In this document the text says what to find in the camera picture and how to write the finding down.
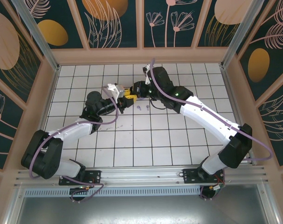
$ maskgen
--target grid lines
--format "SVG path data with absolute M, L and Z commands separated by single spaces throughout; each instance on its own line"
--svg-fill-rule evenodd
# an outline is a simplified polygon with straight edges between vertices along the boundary
M 142 75 L 143 66 L 145 64 L 62 66 L 45 130 L 59 129 L 79 118 L 90 91 L 100 91 L 102 97 L 107 98 L 101 89 L 107 84 L 106 80 L 122 81 L 125 85 L 132 81 L 145 80 Z M 174 84 L 192 89 L 194 95 L 198 94 L 204 104 L 220 112 L 223 117 L 227 115 L 228 118 L 234 118 L 217 66 L 209 66 L 209 73 L 204 63 L 163 63 L 162 66 Z M 156 107 L 163 107 L 159 101 L 154 104 Z M 95 137 L 87 136 L 65 147 L 62 157 L 77 160 L 87 167 L 195 165 L 211 155 L 210 149 L 216 152 L 222 147 L 213 141 L 209 145 L 207 130 L 194 121 L 186 117 L 182 119 L 181 114 L 168 109 L 159 111 L 153 108 L 148 99 L 138 100 L 132 107 L 126 109 L 125 114 L 120 114 L 122 124 L 114 123 L 111 126 L 113 128 L 101 126 L 101 129 L 92 134 Z M 113 112 L 103 116 L 103 120 L 112 120 L 115 114 Z M 160 115 L 167 117 L 167 125 L 159 126 L 155 122 L 153 127 L 153 119 Z M 205 142 L 202 139 L 198 141 L 190 133 L 194 133 L 194 136 L 204 133 Z

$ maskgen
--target black mounting plate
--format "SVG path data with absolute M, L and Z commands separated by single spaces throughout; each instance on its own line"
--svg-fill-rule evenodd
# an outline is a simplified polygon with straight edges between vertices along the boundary
M 100 183 L 101 180 L 101 171 L 100 170 L 86 170 L 84 178 L 81 182 L 83 183 Z M 74 186 L 74 185 L 82 185 L 79 183 L 75 183 L 69 181 L 66 178 L 59 179 L 58 185 L 60 186 Z
M 223 170 L 218 170 L 215 175 L 223 181 Z M 210 175 L 206 180 L 202 180 L 197 175 L 197 169 L 183 169 L 182 176 L 184 178 L 184 183 L 217 183 L 218 179 L 214 175 Z

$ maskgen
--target purple cable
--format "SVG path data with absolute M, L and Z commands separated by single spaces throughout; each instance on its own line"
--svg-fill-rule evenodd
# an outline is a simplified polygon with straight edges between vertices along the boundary
M 155 83 L 155 86 L 157 87 L 157 89 L 159 90 L 160 93 L 162 93 L 165 97 L 171 99 L 171 100 L 174 100 L 174 101 L 177 101 L 177 102 L 180 102 L 180 103 L 183 103 L 183 104 L 190 104 L 192 106 L 196 106 L 202 110 L 204 110 L 205 112 L 207 112 L 208 114 L 212 115 L 213 117 L 215 117 L 217 120 L 219 120 L 220 122 L 222 122 L 225 126 L 231 128 L 232 130 L 234 130 L 235 132 L 238 132 L 242 135 L 244 135 L 245 137 L 257 142 L 258 144 L 260 144 L 261 146 L 265 147 L 269 152 L 270 152 L 270 156 L 266 157 L 266 158 L 248 158 L 248 159 L 244 159 L 245 161 L 264 161 L 264 160 L 269 160 L 273 157 L 273 152 L 272 150 L 267 146 L 265 145 L 264 143 L 262 143 L 261 141 L 253 138 L 252 136 L 246 134 L 245 132 L 243 131 L 240 131 L 238 129 L 236 129 L 235 127 L 232 127 L 229 123 L 227 123 L 226 121 L 222 120 L 221 118 L 217 117 L 216 115 L 214 115 L 212 112 L 210 112 L 207 108 L 205 107 L 202 107 L 201 105 L 199 104 L 196 104 L 196 103 L 193 103 L 193 102 L 188 102 L 188 101 L 185 101 L 185 100 L 181 100 L 181 99 L 177 99 L 177 98 L 174 98 L 174 97 L 171 97 L 169 95 L 167 95 L 161 88 L 160 86 L 158 85 L 157 81 L 156 81 L 156 78 L 154 76 L 154 73 L 152 71 L 153 69 L 153 66 L 155 64 L 155 58 L 152 59 L 151 61 L 151 65 L 150 65 L 150 70 L 151 70 L 151 75 L 152 75 L 152 80 L 153 82 Z
M 203 186 L 200 188 L 200 194 L 199 194 L 199 197 L 200 197 L 201 199 L 203 199 L 203 200 L 208 199 L 208 197 L 207 197 L 207 196 L 204 196 L 204 195 L 202 194 L 202 191 L 203 191 Z
M 72 202 L 77 202 L 78 204 L 81 203 L 81 202 L 86 202 L 88 200 L 90 200 L 95 194 L 97 194 L 103 187 L 104 187 L 104 184 L 102 183 L 84 183 L 84 182 L 80 182 L 80 181 L 76 181 L 76 180 L 73 180 L 72 178 L 68 177 L 68 176 L 64 176 L 64 178 L 68 179 L 69 181 L 72 181 L 72 182 L 75 182 L 75 183 L 79 183 L 79 184 L 82 184 L 82 185 L 87 185 L 87 186 L 91 186 L 91 187 L 94 187 L 94 186 L 101 186 L 98 190 L 96 190 L 91 196 L 88 196 L 88 197 L 85 197 L 84 199 L 82 199 L 81 201 L 75 201 L 73 196 L 74 194 L 76 193 L 79 193 L 79 192 L 84 192 L 84 191 L 88 191 L 88 190 L 85 190 L 85 189 L 82 189 L 82 190 L 77 190 L 77 191 L 74 191 L 71 195 L 71 200 Z
M 107 94 L 107 96 L 109 96 L 109 99 L 112 101 L 113 105 L 115 106 L 116 108 L 116 116 L 114 118 L 114 120 L 110 121 L 110 122 L 106 122 L 106 123 L 100 123 L 100 122 L 94 122 L 94 121 L 80 121 L 80 122 L 77 122 L 77 123 L 74 123 L 74 124 L 71 124 L 71 125 L 68 125 L 66 127 L 63 127 L 62 129 L 58 130 L 57 132 L 53 133 L 52 135 L 50 135 L 48 138 L 46 138 L 41 144 L 40 146 L 38 147 L 37 151 L 35 152 L 34 156 L 33 156 L 33 159 L 30 163 L 30 166 L 29 166 L 29 176 L 30 178 L 32 179 L 35 179 L 38 176 L 33 176 L 33 166 L 34 166 L 34 163 L 35 163 L 35 160 L 40 152 L 40 150 L 43 148 L 43 146 L 46 144 L 46 142 L 48 142 L 51 138 L 53 138 L 54 136 L 56 136 L 57 134 L 59 134 L 60 132 L 64 131 L 64 130 L 67 130 L 68 128 L 70 127 L 73 127 L 73 126 L 76 126 L 76 125 L 79 125 L 79 124 L 94 124 L 94 125 L 109 125 L 109 124 L 112 124 L 113 122 L 115 122 L 118 118 L 118 108 L 117 108 L 117 104 L 116 102 L 114 101 L 114 99 L 112 98 L 112 96 L 110 96 L 110 94 L 105 90 L 107 86 L 103 86 L 102 89 L 103 91 Z

